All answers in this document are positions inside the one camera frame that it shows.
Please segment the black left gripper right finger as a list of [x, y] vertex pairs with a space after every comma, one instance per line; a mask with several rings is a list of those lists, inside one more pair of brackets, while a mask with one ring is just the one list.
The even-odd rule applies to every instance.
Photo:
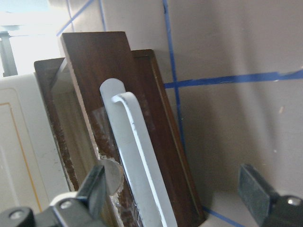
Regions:
[[258, 226], [263, 225], [280, 197], [257, 169], [249, 164], [240, 166], [238, 193]]

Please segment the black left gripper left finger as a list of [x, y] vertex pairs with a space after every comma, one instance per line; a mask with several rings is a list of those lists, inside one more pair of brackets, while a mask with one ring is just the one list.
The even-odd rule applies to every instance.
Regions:
[[77, 192], [80, 200], [94, 218], [100, 218], [102, 207], [106, 200], [106, 174], [103, 165], [94, 166], [86, 176]]

